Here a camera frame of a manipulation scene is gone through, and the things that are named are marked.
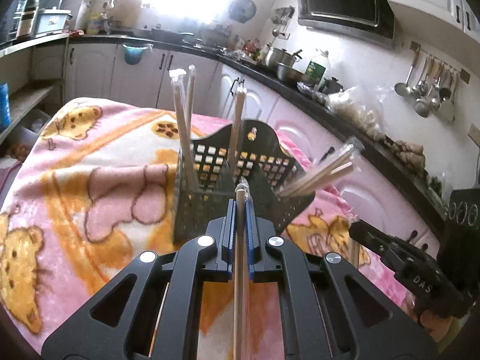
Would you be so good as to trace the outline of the right hand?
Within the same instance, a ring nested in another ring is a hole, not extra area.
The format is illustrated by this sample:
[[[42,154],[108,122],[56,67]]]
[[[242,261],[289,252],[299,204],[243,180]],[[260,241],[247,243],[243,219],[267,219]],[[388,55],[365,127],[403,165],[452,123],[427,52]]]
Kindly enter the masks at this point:
[[[410,292],[402,301],[401,309],[431,336],[438,346],[448,346],[461,330],[460,320],[454,317],[441,318],[431,310],[416,315],[415,297]]]

